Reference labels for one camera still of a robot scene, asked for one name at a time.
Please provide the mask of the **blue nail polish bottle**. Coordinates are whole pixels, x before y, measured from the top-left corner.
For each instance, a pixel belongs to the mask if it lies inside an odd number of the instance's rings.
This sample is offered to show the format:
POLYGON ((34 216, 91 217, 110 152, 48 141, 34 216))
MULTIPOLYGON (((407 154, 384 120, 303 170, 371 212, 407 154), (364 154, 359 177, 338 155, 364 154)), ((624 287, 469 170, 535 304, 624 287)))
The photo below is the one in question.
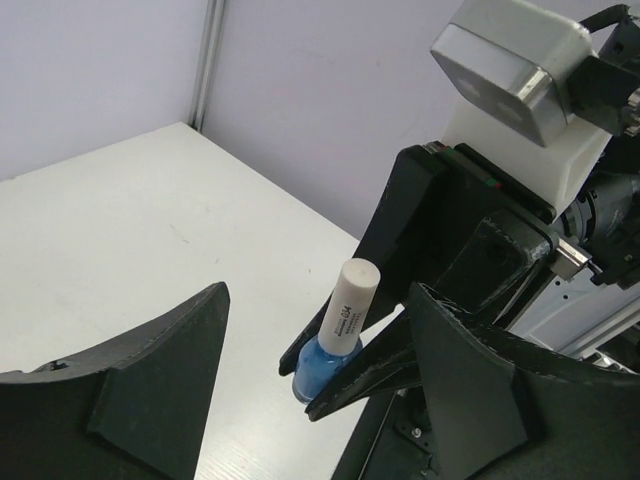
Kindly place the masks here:
POLYGON ((327 353, 314 336, 301 349, 295 368, 292 391, 302 404, 309 404, 322 389, 363 349, 361 339, 351 353, 345 356, 327 353))

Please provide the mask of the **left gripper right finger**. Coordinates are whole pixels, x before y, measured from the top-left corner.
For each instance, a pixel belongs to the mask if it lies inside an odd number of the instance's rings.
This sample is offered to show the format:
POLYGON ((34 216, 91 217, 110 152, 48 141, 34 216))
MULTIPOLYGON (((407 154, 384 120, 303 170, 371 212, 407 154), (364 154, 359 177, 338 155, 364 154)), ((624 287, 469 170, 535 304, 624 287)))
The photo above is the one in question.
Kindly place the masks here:
POLYGON ((638 478, 638 375, 479 324, 421 285, 407 312, 442 478, 638 478))

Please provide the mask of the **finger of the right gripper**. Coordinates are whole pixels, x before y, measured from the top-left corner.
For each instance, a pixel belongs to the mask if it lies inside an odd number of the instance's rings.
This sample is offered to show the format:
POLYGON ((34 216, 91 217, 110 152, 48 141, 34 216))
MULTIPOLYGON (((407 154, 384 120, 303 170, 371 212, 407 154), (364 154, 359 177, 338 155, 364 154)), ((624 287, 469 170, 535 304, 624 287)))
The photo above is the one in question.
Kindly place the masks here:
POLYGON ((327 383, 305 413, 318 421, 361 399, 420 384, 411 318, 400 312, 327 383))

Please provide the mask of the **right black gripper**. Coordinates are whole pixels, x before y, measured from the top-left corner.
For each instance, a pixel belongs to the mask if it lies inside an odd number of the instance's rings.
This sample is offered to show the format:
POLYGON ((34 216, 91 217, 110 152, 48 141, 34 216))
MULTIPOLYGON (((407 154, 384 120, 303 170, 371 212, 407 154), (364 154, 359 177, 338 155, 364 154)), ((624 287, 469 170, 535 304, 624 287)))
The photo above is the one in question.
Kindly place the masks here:
POLYGON ((508 317, 524 281, 558 245, 552 209, 460 145, 415 145, 396 157, 353 257, 326 303, 280 359, 293 372, 316 339, 347 356, 360 333, 406 303, 412 284, 482 320, 508 317))

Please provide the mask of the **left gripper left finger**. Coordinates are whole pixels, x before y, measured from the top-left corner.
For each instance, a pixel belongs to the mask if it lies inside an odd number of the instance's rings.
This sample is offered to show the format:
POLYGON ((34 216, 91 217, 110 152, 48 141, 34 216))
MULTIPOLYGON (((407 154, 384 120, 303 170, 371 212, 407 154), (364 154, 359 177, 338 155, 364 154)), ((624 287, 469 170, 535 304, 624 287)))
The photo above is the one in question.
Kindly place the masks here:
POLYGON ((2 373, 2 478, 194 478, 229 308, 212 284, 92 348, 2 373))

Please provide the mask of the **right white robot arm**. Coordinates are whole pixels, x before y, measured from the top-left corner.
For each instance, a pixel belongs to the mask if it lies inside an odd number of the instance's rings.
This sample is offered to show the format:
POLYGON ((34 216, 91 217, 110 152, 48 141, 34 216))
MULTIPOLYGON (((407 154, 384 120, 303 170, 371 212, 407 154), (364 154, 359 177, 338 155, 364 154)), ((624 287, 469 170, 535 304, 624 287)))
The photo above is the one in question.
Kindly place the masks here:
POLYGON ((359 326, 422 297, 505 337, 565 246, 590 254, 596 283, 635 285, 638 16, 467 1, 431 52, 463 104, 443 142, 396 158, 354 254, 380 274, 359 326))

